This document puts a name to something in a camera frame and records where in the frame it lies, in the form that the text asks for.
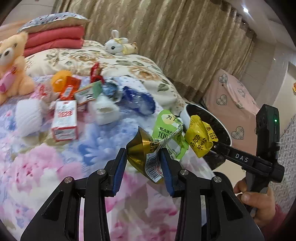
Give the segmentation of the right hand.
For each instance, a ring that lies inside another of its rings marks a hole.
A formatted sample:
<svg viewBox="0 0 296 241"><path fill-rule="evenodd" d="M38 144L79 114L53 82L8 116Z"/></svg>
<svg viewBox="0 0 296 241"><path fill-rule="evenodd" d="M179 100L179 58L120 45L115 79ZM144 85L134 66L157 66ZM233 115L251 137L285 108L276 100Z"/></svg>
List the right hand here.
<svg viewBox="0 0 296 241"><path fill-rule="evenodd" d="M238 194L237 197L242 203L257 209L253 219L260 228L273 220L276 209L273 190L270 187L266 193L249 192L245 179L242 179L236 183L233 191Z"/></svg>

